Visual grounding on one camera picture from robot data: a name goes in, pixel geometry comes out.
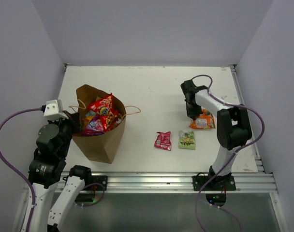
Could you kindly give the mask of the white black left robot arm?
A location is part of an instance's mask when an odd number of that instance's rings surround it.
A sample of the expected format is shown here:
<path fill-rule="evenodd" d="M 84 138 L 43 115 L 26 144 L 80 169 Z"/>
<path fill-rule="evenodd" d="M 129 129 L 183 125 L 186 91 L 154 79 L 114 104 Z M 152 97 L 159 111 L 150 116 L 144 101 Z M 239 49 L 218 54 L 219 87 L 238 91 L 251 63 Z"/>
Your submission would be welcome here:
<path fill-rule="evenodd" d="M 38 132 L 37 148 L 29 166 L 31 187 L 23 232 L 59 232 L 81 191 L 100 190 L 102 194 L 106 191 L 105 184 L 94 180 L 90 168 L 75 165 L 69 171 L 61 194 L 53 201 L 72 137 L 81 131 L 80 114 L 62 111 L 44 116 L 48 124 Z"/>

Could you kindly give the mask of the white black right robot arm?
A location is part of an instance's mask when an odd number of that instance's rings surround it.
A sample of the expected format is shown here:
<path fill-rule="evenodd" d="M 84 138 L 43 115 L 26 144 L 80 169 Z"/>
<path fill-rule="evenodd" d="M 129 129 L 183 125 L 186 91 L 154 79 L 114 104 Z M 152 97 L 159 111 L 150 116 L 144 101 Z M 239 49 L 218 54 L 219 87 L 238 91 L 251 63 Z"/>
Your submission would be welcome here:
<path fill-rule="evenodd" d="M 181 89 L 185 96 L 187 116 L 193 122 L 202 120 L 207 112 L 217 119 L 219 151 L 208 175 L 193 177 L 194 188 L 204 186 L 205 189 L 219 190 L 227 186 L 235 190 L 236 187 L 230 187 L 234 180 L 232 165 L 237 152 L 252 138 L 247 109 L 243 105 L 221 101 L 210 93 L 209 87 L 196 86 L 192 79 L 184 81 Z"/>

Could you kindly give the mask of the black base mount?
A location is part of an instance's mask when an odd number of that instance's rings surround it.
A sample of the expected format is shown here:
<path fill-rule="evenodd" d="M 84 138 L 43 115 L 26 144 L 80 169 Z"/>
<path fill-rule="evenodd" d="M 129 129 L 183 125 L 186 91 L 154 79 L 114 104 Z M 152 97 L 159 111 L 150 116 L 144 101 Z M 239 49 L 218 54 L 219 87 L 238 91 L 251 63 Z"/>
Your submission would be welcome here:
<path fill-rule="evenodd" d="M 106 175 L 92 175 L 91 182 L 83 189 L 83 193 L 75 199 L 76 204 L 90 203 L 96 204 L 101 201 L 107 190 L 108 176 Z"/>
<path fill-rule="evenodd" d="M 212 177 L 211 174 L 204 175 L 203 173 L 198 173 L 192 177 L 193 190 L 199 191 L 200 188 Z M 209 204 L 216 206 L 224 206 L 227 200 L 227 192 L 235 191 L 236 185 L 234 177 L 231 174 L 226 176 L 217 176 L 210 183 L 208 183 L 203 191 L 215 192 L 207 193 L 206 200 Z"/>

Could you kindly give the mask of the green small snack packet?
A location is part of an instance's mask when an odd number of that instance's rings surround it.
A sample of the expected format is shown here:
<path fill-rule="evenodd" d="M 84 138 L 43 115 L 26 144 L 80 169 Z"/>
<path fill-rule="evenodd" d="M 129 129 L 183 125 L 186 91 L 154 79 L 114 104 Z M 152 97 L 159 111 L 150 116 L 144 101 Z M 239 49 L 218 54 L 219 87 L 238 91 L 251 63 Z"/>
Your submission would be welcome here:
<path fill-rule="evenodd" d="M 178 148 L 189 150 L 196 149 L 195 136 L 192 130 L 187 132 L 182 130 L 179 131 Z"/>

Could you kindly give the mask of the pink small snack packet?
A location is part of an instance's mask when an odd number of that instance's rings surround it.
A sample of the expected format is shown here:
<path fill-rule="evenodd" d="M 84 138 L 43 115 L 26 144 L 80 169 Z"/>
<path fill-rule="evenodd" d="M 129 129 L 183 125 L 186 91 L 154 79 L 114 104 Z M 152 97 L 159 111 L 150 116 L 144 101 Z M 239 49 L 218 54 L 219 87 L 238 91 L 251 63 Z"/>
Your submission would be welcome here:
<path fill-rule="evenodd" d="M 171 151 L 172 144 L 170 140 L 171 132 L 157 132 L 158 136 L 154 143 L 155 148 Z"/>

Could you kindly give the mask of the purple candy packet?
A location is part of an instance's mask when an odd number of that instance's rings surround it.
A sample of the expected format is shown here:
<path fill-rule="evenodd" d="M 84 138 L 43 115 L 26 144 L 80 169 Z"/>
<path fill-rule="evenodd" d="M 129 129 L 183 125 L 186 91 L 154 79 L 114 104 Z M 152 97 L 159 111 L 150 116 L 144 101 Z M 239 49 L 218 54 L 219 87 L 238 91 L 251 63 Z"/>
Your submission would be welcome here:
<path fill-rule="evenodd" d="M 95 116 L 84 128 L 83 136 L 96 136 L 104 134 L 102 122 L 98 116 Z"/>

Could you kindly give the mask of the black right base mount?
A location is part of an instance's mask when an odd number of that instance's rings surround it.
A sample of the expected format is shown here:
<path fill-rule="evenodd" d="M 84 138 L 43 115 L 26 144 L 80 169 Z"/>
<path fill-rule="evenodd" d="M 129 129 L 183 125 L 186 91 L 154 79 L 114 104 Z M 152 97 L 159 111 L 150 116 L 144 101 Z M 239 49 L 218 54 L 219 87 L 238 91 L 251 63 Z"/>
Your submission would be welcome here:
<path fill-rule="evenodd" d="M 198 173 L 192 177 L 193 190 L 199 191 L 200 188 L 212 177 L 211 174 L 204 175 L 203 173 Z M 209 204 L 216 206 L 224 206 L 227 200 L 227 192 L 235 191 L 236 185 L 234 177 L 231 174 L 226 176 L 217 176 L 210 183 L 208 183 L 203 191 L 215 192 L 207 193 L 206 200 Z"/>

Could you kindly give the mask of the red snack packet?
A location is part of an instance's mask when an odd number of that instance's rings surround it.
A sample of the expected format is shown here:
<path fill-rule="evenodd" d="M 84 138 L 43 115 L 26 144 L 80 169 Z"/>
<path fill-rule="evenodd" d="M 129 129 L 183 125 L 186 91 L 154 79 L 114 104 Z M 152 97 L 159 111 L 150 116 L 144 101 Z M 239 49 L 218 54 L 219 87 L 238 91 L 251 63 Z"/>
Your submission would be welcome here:
<path fill-rule="evenodd" d="M 120 113 L 113 106 L 113 94 L 100 98 L 88 106 L 100 119 L 104 132 L 109 132 L 120 118 Z"/>

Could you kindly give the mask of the orange white snack packet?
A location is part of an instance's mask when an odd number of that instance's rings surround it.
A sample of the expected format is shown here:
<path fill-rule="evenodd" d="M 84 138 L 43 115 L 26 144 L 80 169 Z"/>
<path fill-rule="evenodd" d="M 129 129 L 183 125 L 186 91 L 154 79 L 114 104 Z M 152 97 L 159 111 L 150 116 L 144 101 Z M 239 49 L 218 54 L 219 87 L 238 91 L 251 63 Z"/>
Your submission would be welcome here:
<path fill-rule="evenodd" d="M 213 115 L 208 110 L 203 108 L 202 114 L 192 120 L 189 127 L 195 130 L 208 130 L 215 129 L 216 125 Z"/>

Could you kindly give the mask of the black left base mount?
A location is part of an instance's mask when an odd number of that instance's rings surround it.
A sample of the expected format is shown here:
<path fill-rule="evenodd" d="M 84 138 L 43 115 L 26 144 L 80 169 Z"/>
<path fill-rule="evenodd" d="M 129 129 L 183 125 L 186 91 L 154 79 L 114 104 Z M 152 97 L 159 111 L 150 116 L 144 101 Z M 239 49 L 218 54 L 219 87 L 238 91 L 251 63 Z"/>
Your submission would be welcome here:
<path fill-rule="evenodd" d="M 75 199 L 76 204 L 90 203 L 96 204 L 101 201 L 107 190 L 108 176 L 106 175 L 92 175 L 91 182 L 83 189 L 83 193 Z"/>

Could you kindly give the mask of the orange yellow snack bag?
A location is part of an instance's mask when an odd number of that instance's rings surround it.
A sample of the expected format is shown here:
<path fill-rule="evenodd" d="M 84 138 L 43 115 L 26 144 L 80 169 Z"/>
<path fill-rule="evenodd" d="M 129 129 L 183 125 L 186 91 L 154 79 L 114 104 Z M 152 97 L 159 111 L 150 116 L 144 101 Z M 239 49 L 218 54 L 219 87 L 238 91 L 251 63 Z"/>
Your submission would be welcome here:
<path fill-rule="evenodd" d="M 83 118 L 84 124 L 87 125 L 95 116 L 96 116 L 96 113 L 90 110 Z"/>

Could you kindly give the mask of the brown paper bag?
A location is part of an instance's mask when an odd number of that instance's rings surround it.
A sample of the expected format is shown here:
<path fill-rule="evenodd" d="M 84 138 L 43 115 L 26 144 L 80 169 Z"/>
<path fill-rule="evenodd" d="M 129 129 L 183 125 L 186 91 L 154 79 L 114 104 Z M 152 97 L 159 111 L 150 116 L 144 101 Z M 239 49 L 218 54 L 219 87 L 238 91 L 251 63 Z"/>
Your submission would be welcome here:
<path fill-rule="evenodd" d="M 87 126 L 84 124 L 83 118 L 90 111 L 88 106 L 107 95 L 109 95 L 109 93 L 86 84 L 76 90 L 78 101 L 77 108 L 80 113 L 80 123 L 83 130 Z M 125 131 L 126 116 L 128 113 L 126 112 L 126 106 L 114 95 L 113 101 L 113 106 L 120 113 L 120 118 L 109 132 L 96 136 L 83 136 L 82 131 L 73 136 L 73 141 L 91 161 L 111 164 L 117 154 L 119 144 Z"/>

